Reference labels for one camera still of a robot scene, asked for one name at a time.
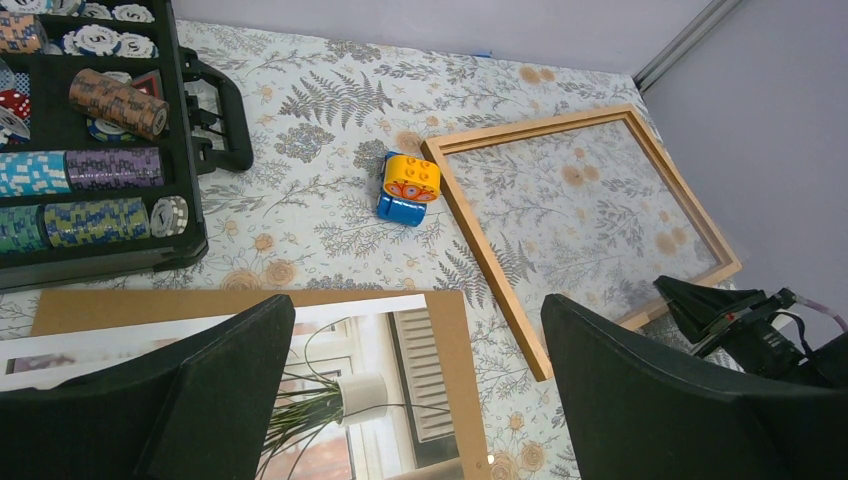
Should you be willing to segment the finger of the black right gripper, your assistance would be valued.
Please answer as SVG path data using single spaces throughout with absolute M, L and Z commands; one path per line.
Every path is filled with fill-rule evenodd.
M 661 275 L 653 285 L 663 297 L 669 312 L 692 344 L 702 341 L 710 324 L 733 306 L 762 299 L 761 290 L 726 290 L 688 283 Z

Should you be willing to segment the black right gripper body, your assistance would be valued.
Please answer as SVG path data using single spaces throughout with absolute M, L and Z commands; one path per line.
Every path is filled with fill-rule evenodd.
M 789 310 L 795 304 L 832 318 L 842 333 L 812 349 L 804 320 Z M 847 322 L 834 310 L 787 288 L 771 295 L 762 291 L 760 301 L 731 307 L 710 324 L 693 355 L 705 358 L 717 349 L 756 376 L 825 388 L 847 386 Z

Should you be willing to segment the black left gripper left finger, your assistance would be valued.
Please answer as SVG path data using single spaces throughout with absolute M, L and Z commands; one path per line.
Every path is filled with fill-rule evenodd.
M 273 296 L 133 360 L 1 396 L 5 479 L 252 479 L 295 309 Z

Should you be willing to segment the photo print of window plant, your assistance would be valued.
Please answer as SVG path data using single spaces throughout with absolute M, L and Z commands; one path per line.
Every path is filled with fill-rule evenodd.
M 49 389 L 222 322 L 219 315 L 6 340 L 3 390 Z M 464 475 L 421 295 L 299 307 L 256 475 L 460 479 Z

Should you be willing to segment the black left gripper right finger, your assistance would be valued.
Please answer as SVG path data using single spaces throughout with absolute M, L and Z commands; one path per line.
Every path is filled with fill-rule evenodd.
M 843 479 L 847 393 L 733 371 L 559 294 L 541 309 L 585 479 Z

